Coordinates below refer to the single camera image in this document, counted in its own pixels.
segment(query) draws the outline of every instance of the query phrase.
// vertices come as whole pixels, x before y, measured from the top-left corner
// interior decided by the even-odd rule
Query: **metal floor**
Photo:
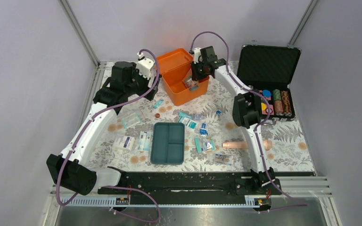
[[[317,199],[304,199],[308,207],[281,210],[270,214],[249,213],[248,208],[161,208],[157,224],[139,222],[121,215],[113,215],[102,207],[64,207],[59,211],[56,226],[321,226],[327,225]],[[283,198],[272,199],[273,208],[293,205]],[[125,213],[140,218],[155,218],[154,208],[127,208]]]

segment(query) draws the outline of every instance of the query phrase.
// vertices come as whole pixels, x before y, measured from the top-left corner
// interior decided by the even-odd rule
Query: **orange box lid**
[[[157,58],[160,66],[160,74],[171,71],[177,67],[191,63],[193,56],[183,48],[176,49]]]

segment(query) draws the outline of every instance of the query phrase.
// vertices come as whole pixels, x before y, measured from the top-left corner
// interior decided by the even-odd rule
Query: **poker chip stack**
[[[284,105],[284,115],[292,117],[291,103],[289,102],[288,91],[281,91],[281,100]]]
[[[284,110],[282,108],[282,101],[281,101],[281,93],[279,89],[275,89],[272,91],[272,96],[274,97],[274,107],[275,107],[275,115],[283,116]]]

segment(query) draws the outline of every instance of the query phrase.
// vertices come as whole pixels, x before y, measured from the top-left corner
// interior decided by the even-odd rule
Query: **blue poker chip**
[[[265,90],[263,90],[263,96],[271,97],[271,92],[265,89]]]

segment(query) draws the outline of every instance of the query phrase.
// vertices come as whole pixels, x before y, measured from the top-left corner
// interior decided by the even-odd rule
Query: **floral tablecloth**
[[[104,79],[111,75],[114,62],[107,64]],[[231,62],[230,67],[235,71],[238,62]],[[159,108],[154,109],[154,103],[163,99]],[[163,81],[160,80],[159,91],[154,101],[141,99],[122,108],[116,120],[113,120],[105,130],[91,156],[89,166],[107,167],[113,166],[125,171],[250,171],[249,152],[245,149],[222,148],[224,141],[243,141],[241,130],[232,119],[233,97],[217,80],[210,78],[209,88],[202,95],[184,105],[174,106],[166,94]],[[218,117],[215,111],[220,110]],[[133,113],[142,114],[142,122],[125,129],[120,119]],[[209,125],[209,136],[214,140],[216,150],[198,153],[193,141],[198,136],[197,132],[188,131],[185,134],[185,155],[181,165],[155,165],[150,162],[150,153],[146,151],[124,151],[113,148],[114,135],[121,134],[135,137],[141,131],[153,131],[156,122],[177,122],[179,112],[187,114],[199,113],[205,118],[202,122]],[[299,121],[277,122],[275,126],[262,126],[263,139],[272,141],[273,147],[266,151],[266,155],[275,171],[314,171],[314,166],[304,139]],[[231,165],[214,162],[214,154],[231,154]]]

